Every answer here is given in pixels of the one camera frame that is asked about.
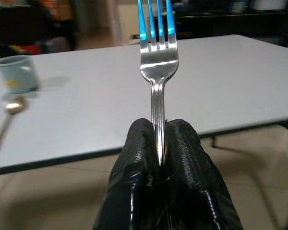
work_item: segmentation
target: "gold spoon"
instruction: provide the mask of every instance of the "gold spoon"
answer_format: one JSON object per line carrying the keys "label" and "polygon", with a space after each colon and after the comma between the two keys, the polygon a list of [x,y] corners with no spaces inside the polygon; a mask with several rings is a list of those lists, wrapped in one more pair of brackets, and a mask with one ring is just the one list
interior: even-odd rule
{"label": "gold spoon", "polygon": [[26,100],[23,96],[18,96],[6,104],[5,111],[8,113],[8,115],[0,128],[0,143],[12,120],[12,116],[16,113],[23,111],[26,108],[26,106],[27,106]]}

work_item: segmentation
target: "white table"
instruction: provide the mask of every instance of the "white table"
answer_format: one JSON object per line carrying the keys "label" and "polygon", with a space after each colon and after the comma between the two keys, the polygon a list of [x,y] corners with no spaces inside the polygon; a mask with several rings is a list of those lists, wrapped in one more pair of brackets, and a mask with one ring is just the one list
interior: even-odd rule
{"label": "white table", "polygon": [[[288,120],[288,48],[239,35],[179,41],[166,118],[199,134]],[[131,123],[150,119],[139,46],[33,56],[42,82],[13,119],[0,173],[117,153]],[[0,125],[6,92],[0,78]]]}

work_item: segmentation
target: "light blue mug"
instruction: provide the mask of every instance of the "light blue mug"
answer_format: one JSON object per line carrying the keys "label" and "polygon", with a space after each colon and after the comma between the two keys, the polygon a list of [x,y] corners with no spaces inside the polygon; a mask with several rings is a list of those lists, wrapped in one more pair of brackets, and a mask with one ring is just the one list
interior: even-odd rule
{"label": "light blue mug", "polygon": [[11,93],[38,90],[38,75],[33,60],[27,55],[0,59],[0,72]]}

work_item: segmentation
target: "spoon handle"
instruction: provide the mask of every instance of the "spoon handle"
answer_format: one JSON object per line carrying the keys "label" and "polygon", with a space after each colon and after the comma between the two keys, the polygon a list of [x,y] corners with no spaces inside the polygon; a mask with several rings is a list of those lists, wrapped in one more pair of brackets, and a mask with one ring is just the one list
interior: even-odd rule
{"label": "spoon handle", "polygon": [[1,143],[2,139],[3,139],[3,137],[4,137],[4,134],[5,134],[6,130],[9,127],[9,124],[10,124],[11,120],[12,120],[12,115],[7,115],[5,120],[4,120],[4,122],[3,122],[3,124],[1,125],[1,128],[0,128],[0,143]]}

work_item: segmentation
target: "fork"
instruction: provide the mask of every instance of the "fork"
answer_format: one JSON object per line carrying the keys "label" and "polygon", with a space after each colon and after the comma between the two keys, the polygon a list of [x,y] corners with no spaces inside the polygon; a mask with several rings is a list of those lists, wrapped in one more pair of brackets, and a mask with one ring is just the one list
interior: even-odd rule
{"label": "fork", "polygon": [[151,116],[155,129],[156,149],[159,164],[163,164],[165,154],[165,116],[164,116],[164,87],[166,82],[175,74],[178,68],[178,49],[174,19],[170,0],[166,0],[168,41],[165,42],[161,17],[160,1],[157,2],[159,43],[153,19],[151,0],[148,2],[151,42],[148,42],[142,1],[138,0],[139,29],[141,47],[141,74],[151,85]]}

